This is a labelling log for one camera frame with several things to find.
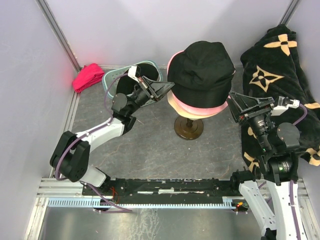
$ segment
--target white bracket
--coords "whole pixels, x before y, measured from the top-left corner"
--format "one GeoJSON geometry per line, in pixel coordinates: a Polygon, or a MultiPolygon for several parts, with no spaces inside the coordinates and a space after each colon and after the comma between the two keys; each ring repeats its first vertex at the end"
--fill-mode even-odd
{"type": "Polygon", "coordinates": [[[299,100],[292,100],[292,104],[287,104],[285,106],[276,106],[273,108],[271,116],[280,116],[289,108],[297,109],[299,105],[300,105],[299,100]]]}
{"type": "Polygon", "coordinates": [[[137,78],[137,70],[138,70],[138,66],[136,65],[131,66],[128,70],[128,77],[130,77],[131,79],[139,83],[139,80],[137,78]]]}
{"type": "Polygon", "coordinates": [[[261,235],[265,235],[267,228],[276,230],[277,225],[275,215],[260,193],[257,182],[251,180],[240,183],[239,192],[249,204],[259,228],[261,229],[261,235]]]}
{"type": "Polygon", "coordinates": [[[125,125],[119,119],[114,118],[112,120],[112,122],[110,122],[109,125],[93,132],[92,134],[89,134],[90,131],[92,131],[102,125],[105,125],[109,120],[110,120],[110,118],[107,121],[105,121],[97,126],[94,126],[88,130],[76,133],[77,137],[80,137],[84,134],[88,134],[88,136],[82,138],[82,141],[89,142],[90,153],[93,150],[95,150],[97,147],[99,147],[100,145],[106,143],[107,141],[109,141],[113,138],[119,137],[124,133],[125,125]]]}
{"type": "MultiPolygon", "coordinates": [[[[297,240],[295,222],[290,203],[290,182],[282,182],[280,186],[277,186],[274,182],[266,181],[266,185],[269,187],[272,196],[274,213],[276,216],[276,239],[297,240]]],[[[307,240],[300,214],[297,183],[293,185],[293,199],[301,240],[307,240]]]]}

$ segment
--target black blanket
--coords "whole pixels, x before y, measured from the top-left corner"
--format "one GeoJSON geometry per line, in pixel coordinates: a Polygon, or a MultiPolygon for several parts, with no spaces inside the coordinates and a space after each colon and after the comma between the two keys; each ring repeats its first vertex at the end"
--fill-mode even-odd
{"type": "MultiPolygon", "coordinates": [[[[281,24],[269,29],[253,47],[241,56],[243,64],[243,93],[263,98],[278,96],[299,100],[307,108],[307,116],[296,126],[300,131],[298,155],[310,164],[320,160],[320,104],[313,98],[308,80],[299,62],[297,34],[281,24]]],[[[271,117],[277,125],[294,123],[303,115],[301,108],[290,108],[280,116],[271,117]]],[[[257,168],[261,148],[248,125],[241,127],[242,156],[251,171],[257,168]]]]}

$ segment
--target pink cloth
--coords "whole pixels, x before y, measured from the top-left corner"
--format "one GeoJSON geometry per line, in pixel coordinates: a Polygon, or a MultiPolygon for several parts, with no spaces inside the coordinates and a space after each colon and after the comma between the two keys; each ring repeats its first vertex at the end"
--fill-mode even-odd
{"type": "Polygon", "coordinates": [[[83,90],[99,83],[102,80],[105,72],[96,63],[89,66],[84,66],[78,76],[73,80],[72,86],[74,91],[81,93],[83,90]]]}
{"type": "MultiPolygon", "coordinates": [[[[182,53],[183,51],[179,51],[176,54],[174,54],[169,62],[168,65],[166,67],[166,74],[168,74],[169,72],[169,67],[170,67],[170,63],[172,61],[172,59],[179,53],[182,53]]],[[[228,103],[227,101],[224,102],[224,104],[217,106],[217,107],[211,107],[211,108],[199,108],[199,107],[193,107],[193,106],[189,106],[185,103],[183,103],[182,101],[180,101],[173,93],[173,99],[174,101],[182,108],[184,109],[186,112],[194,114],[194,115],[199,115],[199,116],[209,116],[209,115],[214,115],[214,114],[218,114],[221,111],[223,111],[227,106],[228,103]]]]}

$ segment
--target black bucket hat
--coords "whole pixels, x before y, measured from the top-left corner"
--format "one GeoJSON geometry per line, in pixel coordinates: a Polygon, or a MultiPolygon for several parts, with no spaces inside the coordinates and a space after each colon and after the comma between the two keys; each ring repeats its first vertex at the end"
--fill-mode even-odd
{"type": "Polygon", "coordinates": [[[198,41],[173,57],[168,82],[173,94],[195,108],[219,107],[227,100],[235,67],[221,42],[198,41]]]}

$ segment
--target white wall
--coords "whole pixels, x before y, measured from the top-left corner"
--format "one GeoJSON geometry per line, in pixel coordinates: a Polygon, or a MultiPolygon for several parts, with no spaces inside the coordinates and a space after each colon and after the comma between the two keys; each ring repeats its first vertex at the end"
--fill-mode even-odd
{"type": "Polygon", "coordinates": [[[24,237],[74,69],[35,0],[0,2],[0,239],[24,237]]]}
{"type": "Polygon", "coordinates": [[[222,42],[231,59],[275,27],[291,0],[47,0],[80,65],[170,57],[195,41],[222,42]]]}
{"type": "MultiPolygon", "coordinates": [[[[301,0],[288,23],[297,32],[298,52],[302,69],[310,84],[311,92],[320,103],[320,1],[301,0]]],[[[300,162],[299,176],[303,178],[317,221],[320,223],[320,167],[300,162]]]]}

